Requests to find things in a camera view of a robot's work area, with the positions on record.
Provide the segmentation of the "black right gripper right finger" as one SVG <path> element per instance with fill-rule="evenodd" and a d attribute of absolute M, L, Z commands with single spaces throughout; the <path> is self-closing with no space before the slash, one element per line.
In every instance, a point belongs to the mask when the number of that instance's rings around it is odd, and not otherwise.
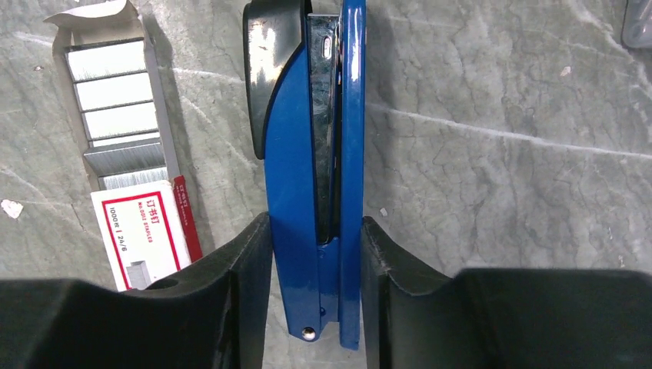
<path fill-rule="evenodd" d="M 649 368 L 651 277 L 470 268 L 448 277 L 363 220 L 370 368 Z"/>

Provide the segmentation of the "clear plastic screw organizer box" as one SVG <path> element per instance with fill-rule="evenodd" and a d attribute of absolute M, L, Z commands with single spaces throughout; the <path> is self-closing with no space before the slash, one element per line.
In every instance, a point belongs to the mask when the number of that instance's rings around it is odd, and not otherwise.
<path fill-rule="evenodd" d="M 651 48 L 651 0 L 628 0 L 623 43 L 629 48 Z"/>

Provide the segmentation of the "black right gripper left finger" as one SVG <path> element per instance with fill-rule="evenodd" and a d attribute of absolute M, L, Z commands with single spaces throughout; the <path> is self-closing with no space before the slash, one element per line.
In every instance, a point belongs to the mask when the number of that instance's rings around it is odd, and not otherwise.
<path fill-rule="evenodd" d="M 77 279 L 1 282 L 3 368 L 260 368 L 271 285 L 268 214 L 144 290 Z"/>

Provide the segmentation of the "blue black stapler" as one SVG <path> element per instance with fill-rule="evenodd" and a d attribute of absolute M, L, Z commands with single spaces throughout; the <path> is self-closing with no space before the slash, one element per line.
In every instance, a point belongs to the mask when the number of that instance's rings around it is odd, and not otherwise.
<path fill-rule="evenodd" d="M 243 10 L 251 139 L 264 163 L 288 332 L 316 341 L 331 322 L 360 340 L 366 4 L 335 15 L 309 1 Z"/>

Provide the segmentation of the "red white staples box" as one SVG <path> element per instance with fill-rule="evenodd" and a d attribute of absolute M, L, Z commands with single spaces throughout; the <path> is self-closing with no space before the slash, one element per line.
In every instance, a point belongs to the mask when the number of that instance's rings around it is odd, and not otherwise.
<path fill-rule="evenodd" d="M 129 1 L 72 8 L 48 23 L 116 288 L 146 289 L 202 256 L 154 39 Z"/>

